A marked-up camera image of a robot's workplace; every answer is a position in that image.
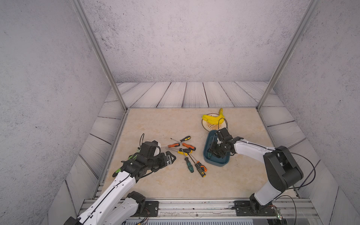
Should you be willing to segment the teal storage box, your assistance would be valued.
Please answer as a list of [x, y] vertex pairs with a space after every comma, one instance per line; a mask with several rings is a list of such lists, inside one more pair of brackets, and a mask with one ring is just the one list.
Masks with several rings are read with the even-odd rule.
[[203, 158], [205, 162], [211, 165], [223, 167], [230, 161], [230, 153], [228, 152], [224, 158], [217, 158], [209, 153], [210, 146], [217, 137], [217, 132], [215, 130], [209, 132], [203, 150]]

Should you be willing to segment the black yellow dotted screwdriver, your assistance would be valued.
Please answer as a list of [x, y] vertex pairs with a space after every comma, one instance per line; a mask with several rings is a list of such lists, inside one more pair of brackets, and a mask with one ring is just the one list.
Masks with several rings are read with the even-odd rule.
[[191, 154], [189, 154], [189, 156], [190, 156], [190, 158], [192, 159], [192, 161], [194, 162], [194, 164], [195, 164], [195, 166], [196, 166], [196, 169], [197, 169], [197, 171], [199, 172], [199, 174], [204, 178], [204, 177], [206, 176], [206, 172], [204, 172], [204, 171], [200, 168], [200, 166], [197, 165], [196, 159], [195, 159]]

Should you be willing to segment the large green black screwdriver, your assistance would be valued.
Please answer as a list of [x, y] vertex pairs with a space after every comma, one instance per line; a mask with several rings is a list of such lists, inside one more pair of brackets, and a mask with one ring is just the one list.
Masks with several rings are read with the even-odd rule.
[[212, 136], [208, 136], [208, 139], [207, 139], [208, 150], [207, 150], [207, 155], [206, 155], [207, 159], [211, 159], [211, 157], [212, 157], [211, 147], [212, 147], [215, 137], [216, 137], [216, 133], [212, 134]]

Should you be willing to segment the orange black stubby screwdriver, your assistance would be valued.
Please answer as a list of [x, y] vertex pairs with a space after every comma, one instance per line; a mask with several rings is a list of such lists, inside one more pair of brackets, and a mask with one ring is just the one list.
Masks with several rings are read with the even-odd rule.
[[196, 164], [204, 171], [204, 172], [207, 172], [207, 168], [201, 164], [198, 160], [196, 160]]

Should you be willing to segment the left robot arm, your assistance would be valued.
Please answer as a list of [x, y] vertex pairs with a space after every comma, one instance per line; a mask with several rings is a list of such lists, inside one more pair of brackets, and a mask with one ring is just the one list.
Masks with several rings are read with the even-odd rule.
[[69, 217], [66, 225], [121, 225], [133, 215], [150, 216], [145, 209], [146, 197], [129, 191], [136, 183], [152, 173], [174, 163], [176, 156], [162, 152], [157, 141], [144, 142], [140, 151], [123, 162], [114, 181], [85, 212]]

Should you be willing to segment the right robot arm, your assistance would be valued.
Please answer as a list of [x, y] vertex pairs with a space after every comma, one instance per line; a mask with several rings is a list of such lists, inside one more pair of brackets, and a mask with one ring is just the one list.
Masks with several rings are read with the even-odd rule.
[[231, 155], [240, 154], [264, 164], [268, 181], [249, 198], [249, 209], [260, 213], [270, 206], [272, 201], [303, 179], [303, 171], [285, 146], [264, 147], [232, 137], [226, 128], [209, 132], [203, 157], [209, 164], [222, 167]]

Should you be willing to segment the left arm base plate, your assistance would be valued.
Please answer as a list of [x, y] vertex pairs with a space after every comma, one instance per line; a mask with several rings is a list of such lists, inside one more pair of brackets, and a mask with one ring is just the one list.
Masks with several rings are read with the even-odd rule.
[[157, 217], [159, 201], [145, 201], [140, 203], [136, 213], [132, 217]]

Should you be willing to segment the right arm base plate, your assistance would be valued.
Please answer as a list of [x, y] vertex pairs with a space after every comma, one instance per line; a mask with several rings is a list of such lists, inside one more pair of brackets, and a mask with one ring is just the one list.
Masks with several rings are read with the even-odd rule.
[[231, 210], [235, 210], [236, 216], [255, 216], [255, 217], [276, 217], [277, 212], [271, 202], [267, 205], [260, 205], [254, 201], [234, 201]]

